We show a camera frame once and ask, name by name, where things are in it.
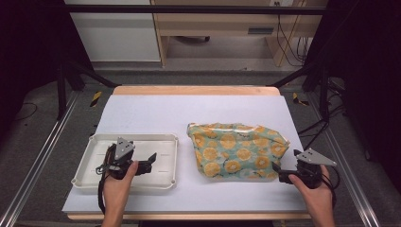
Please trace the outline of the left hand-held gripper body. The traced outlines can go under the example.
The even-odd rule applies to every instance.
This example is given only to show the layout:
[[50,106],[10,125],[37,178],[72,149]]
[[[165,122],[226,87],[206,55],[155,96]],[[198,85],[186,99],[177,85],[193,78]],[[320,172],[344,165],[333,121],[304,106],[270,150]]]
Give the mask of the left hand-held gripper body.
[[104,170],[108,171],[113,178],[122,180],[132,163],[134,149],[133,142],[118,137],[117,142],[106,151]]

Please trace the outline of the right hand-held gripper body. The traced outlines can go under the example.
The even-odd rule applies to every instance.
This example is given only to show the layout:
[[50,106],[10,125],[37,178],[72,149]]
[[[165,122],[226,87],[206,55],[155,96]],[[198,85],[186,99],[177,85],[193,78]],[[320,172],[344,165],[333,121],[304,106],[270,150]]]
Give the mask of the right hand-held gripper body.
[[322,184],[323,174],[321,165],[336,166],[337,163],[316,150],[309,148],[305,151],[294,150],[297,159],[297,175],[310,189],[315,189]]

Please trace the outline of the white plastic tray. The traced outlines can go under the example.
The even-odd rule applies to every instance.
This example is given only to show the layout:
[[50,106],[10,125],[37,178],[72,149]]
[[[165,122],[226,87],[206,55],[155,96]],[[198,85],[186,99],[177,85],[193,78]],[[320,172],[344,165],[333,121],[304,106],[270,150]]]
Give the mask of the white plastic tray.
[[135,176],[131,192],[161,194],[176,182],[178,137],[174,134],[95,134],[89,138],[72,185],[86,194],[96,194],[101,175],[96,168],[103,164],[107,149],[121,137],[135,145],[132,160],[145,161],[156,153],[150,173]]

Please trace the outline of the orange print cloth bag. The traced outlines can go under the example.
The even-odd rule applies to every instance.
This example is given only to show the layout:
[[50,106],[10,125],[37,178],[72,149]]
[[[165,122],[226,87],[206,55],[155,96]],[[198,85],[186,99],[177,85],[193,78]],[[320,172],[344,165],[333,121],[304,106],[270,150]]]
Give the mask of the orange print cloth bag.
[[187,135],[198,171],[217,181],[273,181],[290,145],[278,131],[241,123],[190,123]]

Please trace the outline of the person's right hand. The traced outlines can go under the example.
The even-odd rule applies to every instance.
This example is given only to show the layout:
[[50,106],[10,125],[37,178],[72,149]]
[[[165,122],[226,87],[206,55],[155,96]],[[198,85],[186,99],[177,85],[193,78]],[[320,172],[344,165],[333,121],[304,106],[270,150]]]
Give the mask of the person's right hand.
[[301,193],[307,207],[332,207],[332,192],[327,185],[321,184],[318,188],[310,189],[302,182],[299,177],[293,174],[290,174],[288,177],[292,184]]

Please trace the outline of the person's left hand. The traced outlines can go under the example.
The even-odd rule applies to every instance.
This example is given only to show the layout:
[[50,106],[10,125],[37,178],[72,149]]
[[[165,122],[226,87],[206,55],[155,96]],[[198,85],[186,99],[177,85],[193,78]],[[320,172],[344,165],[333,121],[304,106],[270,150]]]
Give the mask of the person's left hand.
[[124,208],[131,190],[131,183],[136,174],[138,162],[134,161],[122,180],[113,177],[106,179],[103,189],[103,196],[107,209]]

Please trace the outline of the white table mat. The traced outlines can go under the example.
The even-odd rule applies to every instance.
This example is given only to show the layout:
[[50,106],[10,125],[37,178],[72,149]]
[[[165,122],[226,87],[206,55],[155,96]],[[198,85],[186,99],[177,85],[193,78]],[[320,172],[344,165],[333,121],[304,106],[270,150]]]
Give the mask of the white table mat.
[[[303,213],[297,189],[278,180],[217,181],[197,170],[186,128],[190,123],[242,123],[278,131],[301,148],[288,105],[282,96],[123,96],[109,98],[96,134],[174,134],[178,137],[175,185],[161,194],[131,192],[131,214]],[[96,213],[97,193],[75,187],[65,213]]]

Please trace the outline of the yellow black tape piece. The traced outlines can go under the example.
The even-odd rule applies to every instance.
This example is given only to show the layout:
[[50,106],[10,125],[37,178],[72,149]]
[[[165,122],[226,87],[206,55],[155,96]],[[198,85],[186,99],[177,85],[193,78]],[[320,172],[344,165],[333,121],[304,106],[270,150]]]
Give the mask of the yellow black tape piece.
[[303,106],[309,106],[309,102],[300,100],[296,93],[292,93],[292,100],[293,100],[293,103],[295,103],[295,104],[300,104],[300,105],[303,105]]
[[102,94],[102,92],[100,92],[100,91],[96,91],[95,92],[95,94],[94,94],[94,96],[92,98],[92,101],[90,103],[90,107],[95,107],[96,106],[101,94]]

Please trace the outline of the black metal stand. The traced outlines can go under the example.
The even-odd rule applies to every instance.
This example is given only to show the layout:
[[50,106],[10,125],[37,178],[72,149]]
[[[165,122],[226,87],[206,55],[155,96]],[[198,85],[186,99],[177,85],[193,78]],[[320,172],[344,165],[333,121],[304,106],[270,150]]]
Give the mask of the black metal stand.
[[291,73],[289,76],[274,82],[271,87],[280,88],[300,76],[306,76],[302,85],[303,90],[306,92],[311,92],[317,85],[320,85],[319,113],[323,120],[328,121],[329,110],[327,92],[329,87],[329,73],[323,60],[316,60],[305,64],[301,69]]
[[63,61],[57,70],[57,87],[58,87],[58,101],[59,101],[59,113],[58,120],[64,116],[67,110],[67,100],[65,92],[65,82],[68,82],[74,91],[82,91],[85,84],[80,77],[81,75],[89,76],[101,84],[109,87],[116,88],[117,83],[114,83],[108,79],[103,78],[97,74],[93,69],[83,66],[76,61]]

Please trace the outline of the white cabinet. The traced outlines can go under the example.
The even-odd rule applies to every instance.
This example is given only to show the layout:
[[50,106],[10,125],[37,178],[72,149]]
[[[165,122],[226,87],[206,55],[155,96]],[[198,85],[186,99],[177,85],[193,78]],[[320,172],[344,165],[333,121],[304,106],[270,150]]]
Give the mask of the white cabinet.
[[159,61],[151,13],[71,13],[90,61]]

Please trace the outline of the grey desk label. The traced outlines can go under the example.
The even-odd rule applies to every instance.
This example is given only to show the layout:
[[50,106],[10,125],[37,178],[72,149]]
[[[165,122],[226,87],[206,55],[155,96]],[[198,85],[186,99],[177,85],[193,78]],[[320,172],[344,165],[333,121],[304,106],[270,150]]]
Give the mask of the grey desk label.
[[249,27],[249,35],[271,35],[274,31],[274,27]]

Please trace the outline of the light wooden desk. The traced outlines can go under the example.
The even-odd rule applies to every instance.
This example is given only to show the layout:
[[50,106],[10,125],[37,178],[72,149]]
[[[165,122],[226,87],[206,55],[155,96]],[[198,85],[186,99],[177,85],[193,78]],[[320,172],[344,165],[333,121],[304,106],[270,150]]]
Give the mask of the light wooden desk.
[[[157,5],[238,6],[324,8],[328,0],[149,0]],[[167,40],[174,36],[261,36],[267,41],[274,63],[280,66],[295,52],[292,43],[297,38],[311,40],[319,26],[320,15],[262,14],[185,14],[155,13],[153,19],[163,58]],[[271,35],[249,35],[249,27],[274,27]]]

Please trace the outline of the aluminium floor rail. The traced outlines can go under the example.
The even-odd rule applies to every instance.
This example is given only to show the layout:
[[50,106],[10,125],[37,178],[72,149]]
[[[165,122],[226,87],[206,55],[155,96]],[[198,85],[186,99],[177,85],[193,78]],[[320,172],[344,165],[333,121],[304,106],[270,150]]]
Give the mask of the aluminium floor rail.
[[24,177],[24,180],[18,187],[12,201],[9,203],[8,208],[0,217],[0,227],[12,227],[16,222],[17,218],[21,214],[29,195],[31,194],[33,187],[38,181],[44,166],[51,155],[53,148],[56,146],[61,133],[73,112],[77,100],[79,97],[79,92],[72,92],[65,109],[60,118],[52,125],[51,132],[46,136],[45,141],[41,146],[41,150],[35,156],[35,160],[29,167],[29,171]]
[[[346,158],[346,150],[342,148],[340,140],[335,134],[335,129],[344,130],[340,135],[344,135],[351,142],[356,141],[348,131],[347,118],[342,115],[344,111],[342,101],[338,95],[329,94],[326,104],[329,111],[328,123],[323,123],[323,130],[316,136],[316,141],[309,142],[309,145],[329,158],[333,158],[338,164],[336,170],[340,174],[340,185],[335,190],[337,200],[334,218],[336,225],[381,227],[376,213],[362,189],[360,179],[352,169],[352,162]],[[338,179],[336,171],[329,168],[329,173],[336,182]]]

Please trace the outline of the black horizontal frame bar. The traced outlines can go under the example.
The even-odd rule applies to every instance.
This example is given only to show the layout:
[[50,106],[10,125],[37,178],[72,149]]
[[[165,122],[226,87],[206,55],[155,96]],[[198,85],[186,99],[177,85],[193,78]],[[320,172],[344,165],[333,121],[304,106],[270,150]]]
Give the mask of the black horizontal frame bar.
[[281,14],[324,15],[325,8],[237,7],[237,6],[146,6],[146,5],[65,5],[69,12],[85,13],[196,13],[196,14]]

